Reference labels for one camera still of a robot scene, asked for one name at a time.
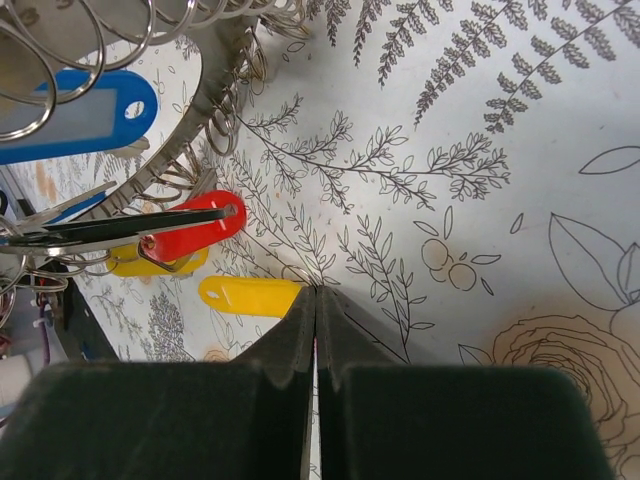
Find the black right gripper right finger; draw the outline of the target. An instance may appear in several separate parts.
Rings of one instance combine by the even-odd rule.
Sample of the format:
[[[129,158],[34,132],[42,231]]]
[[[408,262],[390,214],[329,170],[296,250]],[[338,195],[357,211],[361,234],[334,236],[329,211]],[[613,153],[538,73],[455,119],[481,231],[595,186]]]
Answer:
[[[326,479],[609,479],[569,379],[522,367],[395,362],[317,292]]]

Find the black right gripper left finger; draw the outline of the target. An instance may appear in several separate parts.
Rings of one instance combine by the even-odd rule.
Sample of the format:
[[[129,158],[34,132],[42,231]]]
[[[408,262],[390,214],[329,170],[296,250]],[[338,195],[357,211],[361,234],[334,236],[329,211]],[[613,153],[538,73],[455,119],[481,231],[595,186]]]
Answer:
[[[44,369],[1,437],[5,479],[305,479],[316,292],[228,362]]]

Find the yellow headed key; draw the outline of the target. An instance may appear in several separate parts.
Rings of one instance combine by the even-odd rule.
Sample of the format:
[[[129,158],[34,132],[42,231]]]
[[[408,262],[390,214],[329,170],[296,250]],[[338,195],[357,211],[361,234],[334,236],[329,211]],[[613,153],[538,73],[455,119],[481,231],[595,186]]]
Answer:
[[[289,279],[210,275],[200,281],[198,295],[220,313],[283,318],[306,287]]]

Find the red key tag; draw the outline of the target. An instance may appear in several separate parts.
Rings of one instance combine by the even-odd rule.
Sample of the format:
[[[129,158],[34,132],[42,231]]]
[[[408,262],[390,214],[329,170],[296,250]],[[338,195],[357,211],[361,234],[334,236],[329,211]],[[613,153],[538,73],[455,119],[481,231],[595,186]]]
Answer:
[[[243,200],[225,190],[204,193],[173,210],[220,210],[223,216],[202,225],[148,235],[140,240],[137,254],[170,273],[178,272],[199,250],[234,236],[247,221]]]

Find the yellow key tag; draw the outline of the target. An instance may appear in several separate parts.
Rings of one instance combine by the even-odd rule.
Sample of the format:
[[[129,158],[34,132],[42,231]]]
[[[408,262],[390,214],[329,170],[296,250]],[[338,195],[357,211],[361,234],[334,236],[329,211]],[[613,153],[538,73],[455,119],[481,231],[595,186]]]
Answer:
[[[159,266],[148,259],[140,257],[134,244],[121,246],[109,251],[105,261],[107,271],[119,277],[140,277],[160,275],[189,275],[205,264],[209,256],[209,249],[204,248],[181,257],[168,264],[167,268]]]

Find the blue key tag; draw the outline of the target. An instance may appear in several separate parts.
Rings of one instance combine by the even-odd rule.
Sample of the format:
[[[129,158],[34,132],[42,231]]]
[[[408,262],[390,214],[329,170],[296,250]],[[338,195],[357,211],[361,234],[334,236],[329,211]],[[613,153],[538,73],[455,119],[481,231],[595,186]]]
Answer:
[[[38,131],[1,144],[1,163],[16,164],[127,147],[142,139],[158,111],[154,89],[140,75],[104,73],[83,96],[55,108]]]

